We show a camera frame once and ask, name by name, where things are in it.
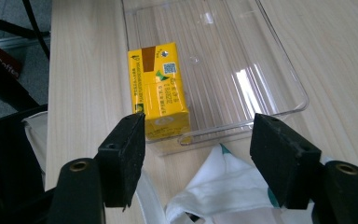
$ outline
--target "black cable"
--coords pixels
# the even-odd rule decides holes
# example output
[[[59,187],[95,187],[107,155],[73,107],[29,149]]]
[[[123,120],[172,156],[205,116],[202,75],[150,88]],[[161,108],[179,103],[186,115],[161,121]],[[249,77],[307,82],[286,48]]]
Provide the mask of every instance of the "black cable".
[[[46,42],[43,39],[42,34],[40,33],[39,27],[37,26],[36,19],[34,18],[34,13],[32,11],[30,1],[22,0],[22,3],[24,4],[25,10],[27,11],[28,18],[30,19],[30,22],[34,29],[34,33],[37,37],[37,40],[39,41],[40,46],[42,46],[42,49],[45,52],[46,57],[48,57],[48,60],[50,60],[50,50],[48,49],[48,46],[46,45]]]

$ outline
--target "juice box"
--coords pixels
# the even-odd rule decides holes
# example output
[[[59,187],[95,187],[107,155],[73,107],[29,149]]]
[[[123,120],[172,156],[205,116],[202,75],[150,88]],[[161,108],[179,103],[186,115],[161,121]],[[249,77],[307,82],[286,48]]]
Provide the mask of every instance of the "juice box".
[[[190,131],[175,43],[129,51],[132,112],[144,112],[148,140]]]

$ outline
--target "gray carpet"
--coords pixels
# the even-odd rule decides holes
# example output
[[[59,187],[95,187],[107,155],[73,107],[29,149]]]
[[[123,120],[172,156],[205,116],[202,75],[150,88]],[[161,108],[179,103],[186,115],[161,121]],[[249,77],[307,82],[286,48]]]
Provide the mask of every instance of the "gray carpet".
[[[31,0],[34,15],[41,31],[50,30],[51,0]],[[32,29],[21,0],[0,0],[0,19]],[[0,41],[16,38],[0,31]],[[4,51],[22,63],[20,84],[40,104],[48,103],[48,59],[35,41],[24,41],[21,47],[2,47]],[[10,105],[0,101],[0,118],[16,112]]]

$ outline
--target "barcode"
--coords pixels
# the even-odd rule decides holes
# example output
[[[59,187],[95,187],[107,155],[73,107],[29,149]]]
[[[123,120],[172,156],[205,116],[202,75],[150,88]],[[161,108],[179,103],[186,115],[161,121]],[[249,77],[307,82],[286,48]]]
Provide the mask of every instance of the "barcode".
[[[176,73],[176,64],[175,63],[165,63],[164,65],[164,75],[170,73]]]

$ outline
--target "wooden table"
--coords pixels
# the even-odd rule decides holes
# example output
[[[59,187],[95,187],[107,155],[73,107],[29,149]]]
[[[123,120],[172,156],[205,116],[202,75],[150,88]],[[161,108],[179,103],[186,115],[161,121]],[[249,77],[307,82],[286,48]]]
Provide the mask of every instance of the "wooden table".
[[[310,106],[288,124],[324,155],[358,165],[358,0],[263,0]],[[47,188],[68,161],[93,157],[131,113],[127,49],[119,1],[54,0],[48,99]],[[250,139],[227,143],[251,161]],[[163,205],[198,171],[210,149],[167,157],[147,150],[144,168]],[[107,223],[144,223],[136,198]]]

